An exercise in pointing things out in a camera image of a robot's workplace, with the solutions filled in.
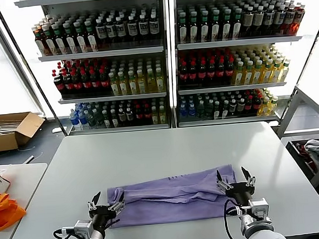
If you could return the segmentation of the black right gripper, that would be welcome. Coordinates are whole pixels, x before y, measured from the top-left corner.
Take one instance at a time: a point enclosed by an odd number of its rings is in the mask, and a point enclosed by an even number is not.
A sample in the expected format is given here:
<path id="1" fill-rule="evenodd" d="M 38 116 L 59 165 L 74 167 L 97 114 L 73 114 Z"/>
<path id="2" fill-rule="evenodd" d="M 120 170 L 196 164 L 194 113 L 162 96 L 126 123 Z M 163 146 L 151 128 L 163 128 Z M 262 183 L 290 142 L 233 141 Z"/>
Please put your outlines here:
<path id="1" fill-rule="evenodd" d="M 246 179 L 245 183 L 232 183 L 230 185 L 229 183 L 224 182 L 220 172 L 216 170 L 216 184 L 221 193 L 225 194 L 227 197 L 233 198 L 237 204 L 246 207 L 254 194 L 256 178 L 251 176 L 249 171 L 244 167 L 241 167 L 241 170 Z"/>

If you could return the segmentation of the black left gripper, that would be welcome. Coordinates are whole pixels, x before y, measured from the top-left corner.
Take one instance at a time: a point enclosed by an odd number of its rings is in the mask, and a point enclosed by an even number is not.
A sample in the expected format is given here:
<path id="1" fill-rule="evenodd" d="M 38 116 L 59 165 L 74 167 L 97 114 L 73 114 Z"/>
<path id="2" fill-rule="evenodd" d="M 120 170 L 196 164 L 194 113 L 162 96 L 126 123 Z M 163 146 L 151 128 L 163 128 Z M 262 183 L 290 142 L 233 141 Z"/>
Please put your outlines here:
<path id="1" fill-rule="evenodd" d="M 92 219 L 94 230 L 106 229 L 112 225 L 112 221 L 117 216 L 116 213 L 120 213 L 125 207 L 124 192 L 119 197 L 119 200 L 113 205 L 97 207 L 97 202 L 100 198 L 101 192 L 99 191 L 93 196 L 91 201 L 87 202 L 89 207 L 89 215 Z"/>

